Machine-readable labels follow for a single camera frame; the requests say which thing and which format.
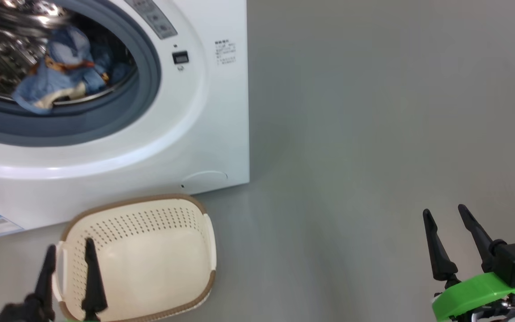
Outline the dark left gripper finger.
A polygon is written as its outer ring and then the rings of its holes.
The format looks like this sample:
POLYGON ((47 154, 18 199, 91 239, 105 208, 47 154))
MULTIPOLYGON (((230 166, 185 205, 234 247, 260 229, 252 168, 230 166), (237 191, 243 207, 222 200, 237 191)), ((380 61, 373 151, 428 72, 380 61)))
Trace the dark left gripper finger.
POLYGON ((86 289, 81 303, 84 321, 100 321, 98 314, 108 308, 108 302, 92 238, 85 240, 84 260, 87 263, 86 289))
POLYGON ((35 286, 34 295, 37 298, 38 306, 35 311, 35 320, 53 321, 55 311, 53 310, 52 277, 56 270, 56 246, 48 246, 41 271, 35 286))

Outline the grey warning label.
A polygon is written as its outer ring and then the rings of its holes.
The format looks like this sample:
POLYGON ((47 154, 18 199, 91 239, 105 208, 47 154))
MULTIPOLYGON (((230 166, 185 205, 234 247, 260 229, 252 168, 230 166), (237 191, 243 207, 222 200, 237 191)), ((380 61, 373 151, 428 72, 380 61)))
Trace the grey warning label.
POLYGON ((125 0, 125 2, 145 20, 159 39, 177 35, 177 30, 154 0, 125 0))

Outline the blue cartoon print garment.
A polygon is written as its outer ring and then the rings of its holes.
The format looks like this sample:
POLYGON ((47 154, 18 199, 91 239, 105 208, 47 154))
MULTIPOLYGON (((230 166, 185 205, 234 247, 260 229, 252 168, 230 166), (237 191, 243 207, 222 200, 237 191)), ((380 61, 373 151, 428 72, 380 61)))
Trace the blue cartoon print garment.
POLYGON ((123 81, 131 65, 117 61, 110 46, 91 42, 75 26, 52 32, 44 55, 23 77, 12 99, 35 114, 50 114, 57 101, 99 94, 123 81))

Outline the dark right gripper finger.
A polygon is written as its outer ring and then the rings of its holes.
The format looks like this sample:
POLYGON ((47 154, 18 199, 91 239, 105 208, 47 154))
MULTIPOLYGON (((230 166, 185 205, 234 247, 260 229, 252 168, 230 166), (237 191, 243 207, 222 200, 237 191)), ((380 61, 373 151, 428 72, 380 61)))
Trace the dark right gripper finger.
POLYGON ((426 241, 431 259, 431 271, 433 279, 446 283, 458 283, 456 277, 458 268, 450 261, 448 254, 440 238, 438 237, 438 227, 429 209, 423 210, 423 222, 425 227, 426 241))
POLYGON ((485 232, 484 228, 478 223, 476 218, 474 218, 470 210, 468 210, 464 204, 458 205, 458 211, 464 226, 471 233, 474 239, 477 251, 481 257, 482 270, 485 273, 491 272, 494 261, 494 255, 492 255, 492 252, 490 251, 490 245, 493 242, 492 238, 489 237, 488 233, 485 232))

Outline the grey rubber door gasket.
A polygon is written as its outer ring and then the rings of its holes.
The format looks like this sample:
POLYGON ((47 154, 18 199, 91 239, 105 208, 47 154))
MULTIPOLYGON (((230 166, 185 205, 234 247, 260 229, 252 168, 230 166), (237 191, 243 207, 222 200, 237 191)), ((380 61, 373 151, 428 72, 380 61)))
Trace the grey rubber door gasket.
POLYGON ((113 93, 86 103, 35 114, 14 100, 0 100, 0 145, 65 147, 116 134, 149 112, 163 83, 163 69, 151 27, 125 0, 49 0, 92 18, 130 50, 137 72, 113 93))

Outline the white front-load washing machine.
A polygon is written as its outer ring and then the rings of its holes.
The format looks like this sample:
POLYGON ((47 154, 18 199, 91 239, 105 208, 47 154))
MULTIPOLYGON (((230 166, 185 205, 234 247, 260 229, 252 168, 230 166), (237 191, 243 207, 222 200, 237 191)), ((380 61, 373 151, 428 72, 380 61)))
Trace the white front-load washing machine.
POLYGON ((177 30, 155 42, 152 109, 116 134, 65 147, 0 145, 0 215, 43 228, 113 200, 249 181, 247 0, 154 0, 177 30), (190 62, 174 65, 172 53, 190 62))

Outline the cream perforated laundry basket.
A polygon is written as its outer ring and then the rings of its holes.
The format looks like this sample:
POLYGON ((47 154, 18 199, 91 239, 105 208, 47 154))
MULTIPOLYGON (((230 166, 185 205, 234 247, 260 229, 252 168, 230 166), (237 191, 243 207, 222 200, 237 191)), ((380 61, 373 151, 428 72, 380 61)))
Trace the cream perforated laundry basket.
POLYGON ((101 322, 153 322, 201 306, 216 277, 216 238, 206 208, 190 195, 125 200, 87 210, 57 243, 52 290, 68 321, 82 321, 94 242, 106 293, 101 322))

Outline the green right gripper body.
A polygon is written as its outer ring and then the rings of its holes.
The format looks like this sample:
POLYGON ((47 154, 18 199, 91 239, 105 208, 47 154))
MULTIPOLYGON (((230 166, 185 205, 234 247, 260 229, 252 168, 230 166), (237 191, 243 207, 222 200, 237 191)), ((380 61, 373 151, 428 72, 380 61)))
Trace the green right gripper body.
POLYGON ((447 288, 432 302, 432 310, 437 322, 446 322, 510 294, 515 295, 515 287, 493 272, 484 273, 447 288))

